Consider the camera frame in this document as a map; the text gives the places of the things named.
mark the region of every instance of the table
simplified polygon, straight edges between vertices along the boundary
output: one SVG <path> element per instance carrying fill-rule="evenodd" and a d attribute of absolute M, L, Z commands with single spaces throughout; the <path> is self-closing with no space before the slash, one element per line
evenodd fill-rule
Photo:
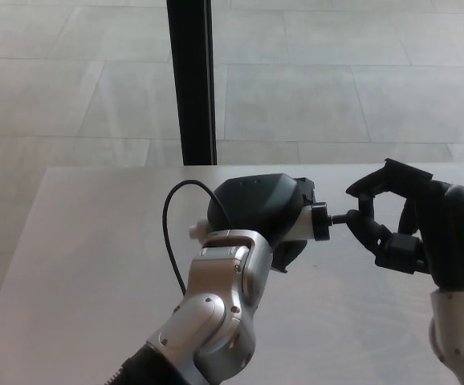
<path fill-rule="evenodd" d="M 418 165 L 464 184 L 464 164 Z M 104 383 L 181 300 L 161 231 L 162 204 L 180 180 L 216 188 L 244 175 L 285 172 L 316 184 L 330 214 L 354 207 L 344 190 L 380 165 L 54 168 L 41 185 L 0 293 L 0 385 Z M 169 229 L 187 276 L 198 244 L 189 226 L 208 197 L 184 187 Z M 403 200 L 385 194 L 376 218 L 396 228 Z M 433 356 L 429 276 L 374 266 L 345 226 L 272 273 L 255 318 L 257 350 L 229 384 L 443 385 Z"/>

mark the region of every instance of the black plastic housing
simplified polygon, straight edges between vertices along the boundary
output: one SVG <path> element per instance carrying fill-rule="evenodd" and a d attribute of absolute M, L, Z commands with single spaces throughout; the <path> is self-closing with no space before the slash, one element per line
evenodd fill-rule
<path fill-rule="evenodd" d="M 292 228 L 304 205 L 313 202 L 314 183 L 286 174 L 229 179 L 214 193 L 236 229 L 254 230 L 275 248 Z M 220 208 L 210 201 L 207 219 L 213 230 L 227 229 Z"/>

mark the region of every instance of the tiled floor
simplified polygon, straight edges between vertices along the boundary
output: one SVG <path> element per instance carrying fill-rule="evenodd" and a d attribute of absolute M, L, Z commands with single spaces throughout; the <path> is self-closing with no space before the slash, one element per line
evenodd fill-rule
<path fill-rule="evenodd" d="M 220 164 L 464 161 L 464 0 L 214 0 Z M 164 0 L 0 0 L 0 282 L 51 165 L 181 164 Z"/>

